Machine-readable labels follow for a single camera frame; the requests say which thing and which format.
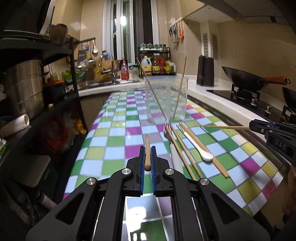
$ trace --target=fork handle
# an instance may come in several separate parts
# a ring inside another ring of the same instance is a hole
[[[172,157],[174,169],[184,174],[181,159],[173,143],[170,144],[170,155]]]

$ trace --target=metal pan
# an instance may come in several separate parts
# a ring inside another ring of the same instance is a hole
[[[283,96],[290,110],[296,113],[296,92],[283,87]]]
[[[268,84],[286,85],[291,81],[286,77],[260,77],[238,69],[232,69],[222,66],[227,77],[234,83],[235,86],[249,91],[259,91],[265,88]]]

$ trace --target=silver screw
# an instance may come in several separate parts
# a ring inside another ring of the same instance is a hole
[[[94,178],[89,178],[89,179],[87,179],[86,180],[86,183],[88,184],[88,185],[93,185],[93,184],[95,184],[96,183],[96,180],[94,179]]]
[[[209,181],[209,179],[202,178],[202,179],[200,180],[200,183],[201,183],[202,185],[208,185],[208,184],[210,183],[210,181]]]
[[[165,170],[165,173],[167,174],[167,175],[172,175],[172,174],[174,174],[174,170],[173,169],[171,169],[171,168],[168,168],[168,169],[166,169]]]
[[[122,174],[124,174],[124,175],[128,175],[128,174],[130,174],[131,173],[131,170],[129,169],[129,168],[125,168],[125,169],[122,169]]]

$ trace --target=transparent plastic container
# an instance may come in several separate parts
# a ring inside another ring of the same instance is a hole
[[[185,118],[188,78],[184,77],[175,118],[174,109],[178,97],[181,76],[150,76],[148,77],[155,95],[167,117],[167,121],[181,121]],[[145,80],[146,107],[148,121],[151,123],[165,123],[165,117],[158,106],[156,98]]]

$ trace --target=wooden chopstick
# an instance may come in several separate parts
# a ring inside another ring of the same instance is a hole
[[[179,141],[181,147],[183,148],[184,152],[186,153],[191,165],[193,166],[194,170],[196,171],[197,175],[199,178],[202,178],[202,173],[200,172],[200,170],[198,169],[198,167],[195,164],[195,161],[192,159],[188,149],[186,148],[186,146],[184,145],[183,141],[181,140],[179,134],[176,132],[176,130],[171,126],[172,131],[174,132],[177,140]]]
[[[174,110],[173,118],[175,118],[178,103],[179,103],[179,98],[180,98],[180,94],[181,94],[181,89],[182,89],[182,84],[183,84],[183,79],[184,79],[184,73],[185,73],[185,67],[186,67],[186,59],[187,59],[187,57],[185,56],[183,73],[182,73],[182,77],[181,77],[181,82],[180,82],[180,86],[179,86],[178,97],[177,97],[176,104],[175,104],[175,110]]]
[[[188,133],[188,135],[205,151],[209,151],[204,144],[194,135],[194,133],[189,130],[184,124],[180,123],[181,127]],[[225,168],[220,164],[216,157],[212,160],[213,164],[217,167],[220,173],[225,177],[230,177],[229,173],[225,170]]]
[[[165,113],[164,113],[164,111],[163,111],[163,109],[162,109],[162,107],[161,107],[161,104],[160,104],[159,101],[158,101],[158,98],[157,98],[157,96],[156,96],[156,94],[155,94],[155,92],[154,92],[154,90],[153,90],[153,88],[152,88],[152,85],[151,85],[151,83],[150,83],[150,80],[148,79],[148,77],[147,77],[145,71],[143,70],[143,67],[142,67],[142,65],[141,65],[141,63],[140,63],[140,61],[139,61],[138,58],[137,58],[137,61],[138,61],[138,63],[139,63],[139,66],[140,66],[142,72],[144,73],[144,75],[145,75],[145,77],[146,77],[146,81],[148,82],[148,84],[149,84],[149,86],[150,86],[150,89],[151,89],[151,91],[152,91],[152,93],[153,93],[153,95],[154,95],[154,97],[155,97],[155,99],[156,99],[156,102],[157,102],[157,104],[158,104],[158,106],[159,106],[159,108],[160,108],[160,110],[161,110],[161,112],[162,112],[162,114],[163,114],[165,120],[167,121],[168,119],[167,119],[167,117],[166,117],[166,115],[165,115]]]
[[[232,130],[250,130],[248,126],[201,126],[203,128],[232,129]]]
[[[175,145],[175,147],[176,147],[176,150],[177,150],[179,156],[181,157],[181,160],[182,160],[182,162],[184,163],[184,166],[186,167],[186,169],[187,169],[189,175],[191,176],[191,178],[192,178],[193,180],[197,181],[197,179],[196,179],[196,177],[195,177],[193,171],[191,170],[191,168],[190,168],[188,162],[186,161],[185,157],[183,156],[183,153],[182,153],[181,149],[179,148],[178,144],[176,143],[176,141],[175,141],[175,139],[174,139],[174,137],[173,137],[173,135],[172,135],[170,129],[167,127],[167,125],[165,125],[165,128],[166,128],[168,134],[170,135],[170,138],[171,138],[172,142],[174,143],[174,145]]]
[[[149,136],[146,134],[146,147],[145,147],[145,164],[144,169],[145,171],[151,171],[151,159],[150,159],[150,142],[149,142]]]

